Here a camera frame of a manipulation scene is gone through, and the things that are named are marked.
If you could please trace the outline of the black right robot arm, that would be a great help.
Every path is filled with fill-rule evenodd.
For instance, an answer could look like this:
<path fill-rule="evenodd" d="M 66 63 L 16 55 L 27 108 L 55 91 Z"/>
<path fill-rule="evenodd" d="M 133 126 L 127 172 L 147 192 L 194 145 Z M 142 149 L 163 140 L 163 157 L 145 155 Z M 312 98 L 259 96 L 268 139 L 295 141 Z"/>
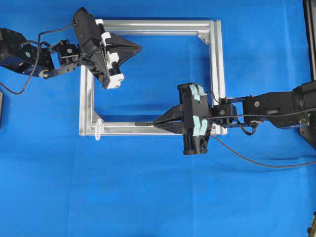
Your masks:
<path fill-rule="evenodd" d="M 315 81 L 292 91 L 220 98 L 216 105 L 209 104 L 208 95 L 199 84 L 181 84 L 177 89 L 179 104 L 156 119 L 153 126 L 182 135 L 185 155 L 208 152 L 213 125 L 239 127 L 251 136 L 264 121 L 282 129 L 308 126 L 310 114 L 316 111 Z"/>

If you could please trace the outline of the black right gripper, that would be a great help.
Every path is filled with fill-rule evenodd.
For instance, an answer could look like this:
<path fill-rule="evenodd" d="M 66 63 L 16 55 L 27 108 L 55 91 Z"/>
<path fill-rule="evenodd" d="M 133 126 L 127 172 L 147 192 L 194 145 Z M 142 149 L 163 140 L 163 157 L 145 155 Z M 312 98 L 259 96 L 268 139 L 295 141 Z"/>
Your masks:
<path fill-rule="evenodd" d="M 208 121 L 211 109 L 204 88 L 196 83 L 177 86 L 180 104 L 173 106 L 154 120 L 156 128 L 183 135 L 184 155 L 208 152 L 212 124 Z"/>

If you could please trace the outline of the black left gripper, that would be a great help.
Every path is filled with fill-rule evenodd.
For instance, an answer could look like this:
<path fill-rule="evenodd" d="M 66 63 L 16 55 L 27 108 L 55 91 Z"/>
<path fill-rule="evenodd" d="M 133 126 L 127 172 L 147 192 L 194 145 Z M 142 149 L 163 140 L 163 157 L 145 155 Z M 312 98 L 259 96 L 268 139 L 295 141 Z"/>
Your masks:
<path fill-rule="evenodd" d="M 141 52 L 142 46 L 114 33 L 102 32 L 102 21 L 95 20 L 84 7 L 74 13 L 73 22 L 80 63 L 88 68 L 104 89 L 120 87 L 124 80 L 120 65 Z"/>

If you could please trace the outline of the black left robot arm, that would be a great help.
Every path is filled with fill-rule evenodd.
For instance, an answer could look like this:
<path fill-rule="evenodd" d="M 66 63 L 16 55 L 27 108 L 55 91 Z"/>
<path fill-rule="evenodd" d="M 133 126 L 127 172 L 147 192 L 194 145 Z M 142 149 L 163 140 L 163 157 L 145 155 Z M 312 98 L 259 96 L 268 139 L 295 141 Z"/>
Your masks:
<path fill-rule="evenodd" d="M 95 20 L 83 7 L 74 13 L 69 27 L 75 31 L 77 44 L 27 40 L 21 33 L 2 28 L 1 67 L 29 78 L 49 79 L 84 66 L 104 89 L 119 87 L 124 80 L 120 66 L 141 52 L 142 46 L 107 32 L 103 20 Z"/>

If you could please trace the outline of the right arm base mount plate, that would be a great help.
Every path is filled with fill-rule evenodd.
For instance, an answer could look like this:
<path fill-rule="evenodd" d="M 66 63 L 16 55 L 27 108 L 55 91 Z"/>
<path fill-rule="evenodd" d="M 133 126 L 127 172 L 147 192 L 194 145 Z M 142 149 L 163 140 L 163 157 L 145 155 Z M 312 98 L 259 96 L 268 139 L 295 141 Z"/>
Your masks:
<path fill-rule="evenodd" d="M 314 148 L 316 149 L 316 126 L 303 126 L 299 129 L 300 135 Z"/>

